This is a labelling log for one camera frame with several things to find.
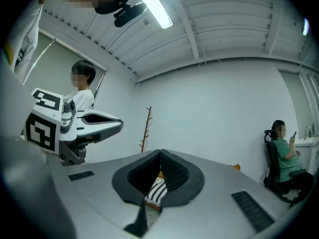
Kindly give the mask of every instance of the white ceiling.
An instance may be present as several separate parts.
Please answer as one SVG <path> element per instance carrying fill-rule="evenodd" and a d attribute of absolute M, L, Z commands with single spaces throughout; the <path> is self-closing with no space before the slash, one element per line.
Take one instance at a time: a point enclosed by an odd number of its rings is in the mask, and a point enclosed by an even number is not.
<path fill-rule="evenodd" d="M 135 81 L 234 57 L 319 68 L 317 45 L 311 36 L 302 35 L 304 19 L 287 0 L 160 1 L 174 22 L 166 30 L 148 10 L 116 28 L 113 14 L 99 15 L 62 0 L 46 0 L 39 26 L 102 67 L 120 68 Z"/>

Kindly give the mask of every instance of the man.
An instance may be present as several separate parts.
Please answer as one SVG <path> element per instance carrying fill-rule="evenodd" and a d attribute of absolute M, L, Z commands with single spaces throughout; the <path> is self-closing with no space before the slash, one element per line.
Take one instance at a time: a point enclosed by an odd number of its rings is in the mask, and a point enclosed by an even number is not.
<path fill-rule="evenodd" d="M 111 13 L 120 9 L 128 0 L 69 0 L 81 6 L 95 7 L 99 13 Z M 45 0 L 32 0 L 21 13 L 4 44 L 4 53 L 19 81 L 23 82 L 33 52 L 37 46 L 39 20 Z"/>
<path fill-rule="evenodd" d="M 76 110 L 94 109 L 94 96 L 89 89 L 95 78 L 95 67 L 87 60 L 80 60 L 72 66 L 72 84 L 78 91 L 72 92 L 63 99 L 73 98 Z"/>
<path fill-rule="evenodd" d="M 285 123 L 282 120 L 276 120 L 272 126 L 278 134 L 278 138 L 272 140 L 278 152 L 278 161 L 280 168 L 279 185 L 283 188 L 287 188 L 291 185 L 290 173 L 302 169 L 302 165 L 299 159 L 300 152 L 294 150 L 295 138 L 291 137 L 289 144 L 284 140 L 286 135 Z M 314 185 L 314 177 L 310 173 L 303 173 L 296 177 L 291 189 L 299 189 L 298 197 L 295 203 L 305 199 L 310 193 Z"/>

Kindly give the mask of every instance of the striped cloth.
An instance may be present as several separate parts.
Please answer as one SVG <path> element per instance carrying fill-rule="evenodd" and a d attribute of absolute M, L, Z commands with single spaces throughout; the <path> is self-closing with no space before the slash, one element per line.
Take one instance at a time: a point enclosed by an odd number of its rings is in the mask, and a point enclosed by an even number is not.
<path fill-rule="evenodd" d="M 166 193 L 167 189 L 164 179 L 157 178 L 144 200 L 147 204 L 159 209 L 160 200 Z"/>

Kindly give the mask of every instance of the white table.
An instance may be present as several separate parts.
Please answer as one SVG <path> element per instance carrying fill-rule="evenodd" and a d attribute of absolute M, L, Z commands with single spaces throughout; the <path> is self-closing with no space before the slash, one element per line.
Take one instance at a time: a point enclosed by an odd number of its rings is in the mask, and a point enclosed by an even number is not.
<path fill-rule="evenodd" d="M 300 151 L 303 168 L 314 175 L 319 168 L 319 137 L 295 140 L 295 150 Z"/>

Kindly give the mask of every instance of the black hair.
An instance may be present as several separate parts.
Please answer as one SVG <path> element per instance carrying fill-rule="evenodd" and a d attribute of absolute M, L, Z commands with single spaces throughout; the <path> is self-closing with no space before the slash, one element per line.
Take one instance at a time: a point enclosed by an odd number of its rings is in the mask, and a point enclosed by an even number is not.
<path fill-rule="evenodd" d="M 95 78 L 95 66 L 87 60 L 80 60 L 72 66 L 72 74 L 89 76 L 87 83 L 90 85 Z"/>
<path fill-rule="evenodd" d="M 285 125 L 285 123 L 282 121 L 282 120 L 276 120 L 274 123 L 273 123 L 273 126 L 271 127 L 272 130 L 276 130 L 278 129 L 278 127 L 281 127 Z"/>

